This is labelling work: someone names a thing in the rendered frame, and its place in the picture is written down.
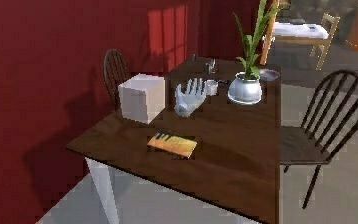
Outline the white cube box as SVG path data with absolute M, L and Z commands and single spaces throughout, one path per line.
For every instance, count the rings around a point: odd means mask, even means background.
M 163 77 L 138 74 L 118 86 L 124 118 L 149 124 L 165 108 Z

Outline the black spindle-back chair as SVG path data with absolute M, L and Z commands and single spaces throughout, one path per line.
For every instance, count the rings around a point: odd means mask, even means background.
M 306 209 L 323 166 L 358 131 L 358 73 L 337 70 L 315 88 L 301 124 L 281 128 L 281 159 L 291 166 L 315 166 L 302 208 Z
M 118 86 L 130 78 L 122 54 L 117 49 L 108 49 L 103 59 L 104 84 L 115 110 L 120 106 Z

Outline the green plant in silver pot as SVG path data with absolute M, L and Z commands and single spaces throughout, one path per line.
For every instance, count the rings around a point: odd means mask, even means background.
M 235 79 L 229 86 L 228 98 L 237 104 L 254 105 L 261 101 L 262 89 L 260 85 L 260 69 L 256 65 L 257 59 L 261 56 L 256 52 L 259 42 L 265 34 L 270 19 L 275 16 L 280 8 L 276 4 L 266 7 L 267 0 L 260 0 L 255 29 L 252 34 L 245 34 L 243 27 L 236 13 L 233 13 L 238 27 L 242 44 L 242 56 L 236 59 L 242 64 L 243 70 L 237 72 Z

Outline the grey plate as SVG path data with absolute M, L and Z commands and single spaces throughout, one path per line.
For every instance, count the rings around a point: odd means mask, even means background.
M 259 75 L 261 80 L 275 81 L 280 76 L 280 73 L 272 69 L 260 69 Z

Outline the small white mug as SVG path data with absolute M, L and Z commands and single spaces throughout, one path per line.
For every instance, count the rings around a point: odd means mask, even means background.
M 214 96 L 217 94 L 218 82 L 215 80 L 206 81 L 206 94 L 208 96 Z

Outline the dark wooden table white legs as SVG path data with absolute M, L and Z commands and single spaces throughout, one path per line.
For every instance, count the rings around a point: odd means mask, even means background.
M 187 60 L 166 74 L 166 107 L 151 123 L 112 112 L 67 147 L 102 169 L 117 168 L 263 224 L 278 224 L 281 82 L 263 82 L 255 105 L 235 104 L 227 91 L 241 66 L 220 60 L 213 76 L 222 83 L 217 95 L 182 118 L 174 111 L 175 88 L 191 78 L 208 79 L 205 63 Z M 158 132 L 197 146 L 189 158 L 148 147 Z

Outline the orange book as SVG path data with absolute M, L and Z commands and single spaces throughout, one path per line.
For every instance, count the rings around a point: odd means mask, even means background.
M 197 142 L 177 135 L 158 132 L 149 140 L 147 146 L 189 158 L 196 148 Z

